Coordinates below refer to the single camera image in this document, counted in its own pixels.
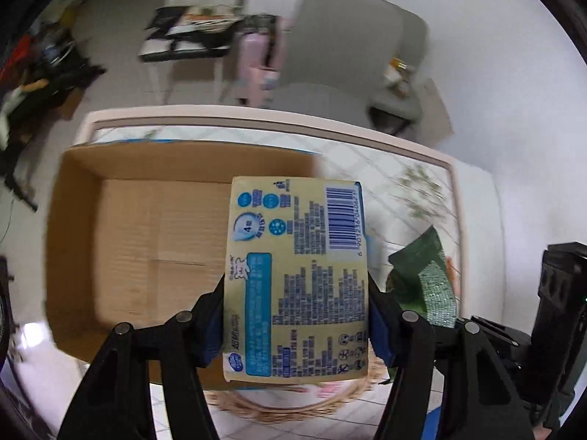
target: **yellow package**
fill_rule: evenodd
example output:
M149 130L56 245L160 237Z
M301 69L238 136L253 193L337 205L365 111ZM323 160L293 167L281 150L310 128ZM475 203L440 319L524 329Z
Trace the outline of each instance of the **yellow package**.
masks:
M224 279L226 380L363 377L368 275L359 182L235 177Z

